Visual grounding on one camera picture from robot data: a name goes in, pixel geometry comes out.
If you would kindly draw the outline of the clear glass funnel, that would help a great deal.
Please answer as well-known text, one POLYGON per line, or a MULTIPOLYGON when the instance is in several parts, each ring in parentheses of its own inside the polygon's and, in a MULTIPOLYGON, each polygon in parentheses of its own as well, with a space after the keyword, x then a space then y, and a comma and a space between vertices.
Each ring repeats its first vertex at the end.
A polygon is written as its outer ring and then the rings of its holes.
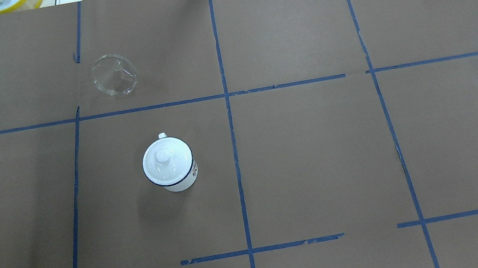
POLYGON ((95 61, 91 68, 91 80, 103 94, 121 97, 133 92, 138 77, 137 70, 124 56, 109 54, 95 61))

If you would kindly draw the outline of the brown paper table cover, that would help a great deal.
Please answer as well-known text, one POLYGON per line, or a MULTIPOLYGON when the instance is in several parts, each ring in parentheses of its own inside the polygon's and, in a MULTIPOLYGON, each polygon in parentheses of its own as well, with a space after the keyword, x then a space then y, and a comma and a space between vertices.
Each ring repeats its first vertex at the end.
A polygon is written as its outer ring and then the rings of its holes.
POLYGON ((0 268, 478 268, 478 0, 0 16, 0 268))

